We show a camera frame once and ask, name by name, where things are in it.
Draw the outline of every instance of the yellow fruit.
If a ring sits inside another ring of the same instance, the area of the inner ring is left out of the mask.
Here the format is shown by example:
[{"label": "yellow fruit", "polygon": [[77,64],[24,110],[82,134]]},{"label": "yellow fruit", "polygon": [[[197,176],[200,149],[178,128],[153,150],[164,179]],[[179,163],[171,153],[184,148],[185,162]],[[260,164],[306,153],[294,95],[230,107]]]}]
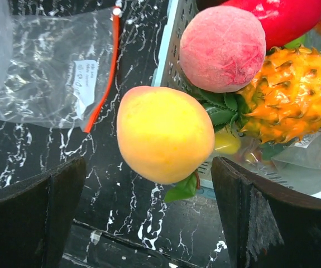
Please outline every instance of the yellow fruit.
[{"label": "yellow fruit", "polygon": [[117,141],[125,162],[144,178],[177,183],[214,149],[206,110],[190,95],[166,87],[129,90],[117,114]]},{"label": "yellow fruit", "polygon": [[228,128],[215,133],[215,150],[220,154],[233,155],[241,147],[240,139],[232,134]]}]

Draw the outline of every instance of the peach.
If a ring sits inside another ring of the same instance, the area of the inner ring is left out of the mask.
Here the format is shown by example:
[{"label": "peach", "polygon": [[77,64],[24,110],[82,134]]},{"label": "peach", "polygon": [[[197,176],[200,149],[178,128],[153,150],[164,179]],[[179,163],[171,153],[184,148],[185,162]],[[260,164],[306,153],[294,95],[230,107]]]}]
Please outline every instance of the peach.
[{"label": "peach", "polygon": [[127,165],[145,179],[177,183],[214,150],[214,128],[201,104],[179,90],[141,86],[122,98],[117,141]]},{"label": "peach", "polygon": [[180,66],[195,86],[207,91],[235,92],[261,69],[266,36],[249,11],[216,6],[198,13],[180,40]]}]

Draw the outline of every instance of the white plastic basket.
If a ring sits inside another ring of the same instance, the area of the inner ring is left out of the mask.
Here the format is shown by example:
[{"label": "white plastic basket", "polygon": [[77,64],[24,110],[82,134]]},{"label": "white plastic basket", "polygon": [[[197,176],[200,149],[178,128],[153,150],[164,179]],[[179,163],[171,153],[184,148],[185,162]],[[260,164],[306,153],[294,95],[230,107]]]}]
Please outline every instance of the white plastic basket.
[{"label": "white plastic basket", "polygon": [[[168,21],[163,31],[159,64],[154,71],[153,86],[170,87],[178,90],[185,90],[189,86],[180,75],[182,71],[179,64],[179,45],[182,33],[197,13],[196,0],[170,0],[167,9]],[[321,38],[318,38],[314,31],[309,32],[307,42],[309,46],[321,49]],[[198,194],[208,198],[215,198],[210,172],[211,162],[214,157],[215,154],[199,167],[202,188],[198,191]],[[321,180],[318,180],[318,178],[284,179],[277,174],[267,173],[266,170],[263,170],[262,174],[254,170],[252,172],[298,192],[321,198]]]}]

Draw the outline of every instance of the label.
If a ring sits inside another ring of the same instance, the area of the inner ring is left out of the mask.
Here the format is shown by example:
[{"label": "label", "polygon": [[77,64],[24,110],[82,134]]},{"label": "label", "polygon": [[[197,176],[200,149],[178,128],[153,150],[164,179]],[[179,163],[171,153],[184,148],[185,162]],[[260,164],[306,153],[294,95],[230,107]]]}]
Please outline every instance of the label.
[{"label": "label", "polygon": [[308,148],[308,146],[318,137],[320,136],[321,132],[317,131],[314,134],[309,134],[304,136],[304,138],[293,144],[294,147],[299,147],[299,148]]},{"label": "label", "polygon": [[75,60],[74,95],[77,97],[76,113],[84,119],[86,108],[94,103],[95,84],[97,82],[98,63],[95,60]]}]

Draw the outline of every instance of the black marble surface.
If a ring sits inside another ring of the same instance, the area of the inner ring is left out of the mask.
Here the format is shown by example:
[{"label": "black marble surface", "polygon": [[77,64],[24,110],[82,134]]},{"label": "black marble surface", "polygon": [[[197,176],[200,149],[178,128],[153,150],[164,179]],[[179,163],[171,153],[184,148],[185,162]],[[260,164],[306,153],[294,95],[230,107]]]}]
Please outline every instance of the black marble surface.
[{"label": "black marble surface", "polygon": [[[179,267],[186,262],[188,267],[229,267],[215,200],[195,197],[165,204],[168,187],[134,173],[117,147],[119,100],[132,87],[152,82],[168,1],[119,1],[123,30],[116,79],[91,133],[0,122],[0,188],[75,156],[87,161],[88,176],[61,267],[167,267],[165,259]],[[15,15],[64,16],[114,2],[12,0],[11,8]]]}]

